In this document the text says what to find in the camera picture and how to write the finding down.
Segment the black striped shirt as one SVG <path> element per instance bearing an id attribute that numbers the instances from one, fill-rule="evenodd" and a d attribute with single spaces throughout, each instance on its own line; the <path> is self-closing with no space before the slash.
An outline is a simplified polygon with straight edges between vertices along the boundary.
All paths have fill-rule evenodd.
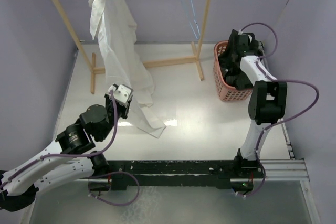
<path id="1" fill-rule="evenodd" d="M 245 56 L 256 55 L 257 51 L 258 41 L 251 45 L 251 52 L 248 52 Z M 243 57 L 232 59 L 228 53 L 228 44 L 225 51 L 218 56 L 220 70 L 222 72 L 224 81 L 227 85 L 232 86 L 237 90 L 251 89 L 253 87 L 247 75 L 240 68 L 240 63 Z"/>

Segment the white shirt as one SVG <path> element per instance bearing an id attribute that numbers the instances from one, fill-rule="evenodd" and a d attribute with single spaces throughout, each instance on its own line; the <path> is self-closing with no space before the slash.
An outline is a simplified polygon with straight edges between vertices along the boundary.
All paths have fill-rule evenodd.
<path id="1" fill-rule="evenodd" d="M 137 23 L 125 0 L 88 0 L 90 33 L 97 39 L 107 85 L 123 84 L 133 89 L 129 122 L 159 138 L 166 128 L 150 109 L 155 84 L 135 50 Z"/>

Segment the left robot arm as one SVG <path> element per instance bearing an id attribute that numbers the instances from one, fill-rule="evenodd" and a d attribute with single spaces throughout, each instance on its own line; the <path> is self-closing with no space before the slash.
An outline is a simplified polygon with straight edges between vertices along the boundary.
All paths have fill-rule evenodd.
<path id="1" fill-rule="evenodd" d="M 104 105 L 88 107 L 40 153 L 16 168 L 1 172 L 1 209 L 19 211 L 53 187 L 107 174 L 109 164 L 104 150 L 96 151 L 95 143 L 117 131 L 118 120 L 128 116 L 132 95 L 114 91 L 104 98 Z"/>

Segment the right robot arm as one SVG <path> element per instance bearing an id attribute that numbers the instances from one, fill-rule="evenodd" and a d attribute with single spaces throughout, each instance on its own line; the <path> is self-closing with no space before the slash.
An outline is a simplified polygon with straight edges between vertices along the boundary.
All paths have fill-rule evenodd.
<path id="1" fill-rule="evenodd" d="M 233 164 L 238 177 L 262 171 L 261 148 L 270 129 L 284 116 L 286 108 L 287 83 L 277 82 L 261 64 L 262 56 L 254 34 L 232 30 L 224 52 L 227 62 L 224 79 L 238 91 L 252 90 L 248 104 L 250 127 Z"/>

